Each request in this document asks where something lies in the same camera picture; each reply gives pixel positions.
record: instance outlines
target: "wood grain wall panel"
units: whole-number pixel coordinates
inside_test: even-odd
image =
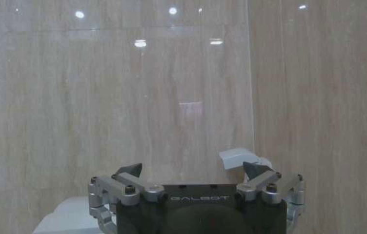
[[[0,233],[32,233],[126,164],[158,182],[238,179],[218,152],[254,145],[243,2],[0,0]]]
[[[297,233],[367,233],[367,1],[249,3],[257,153],[307,178]]]

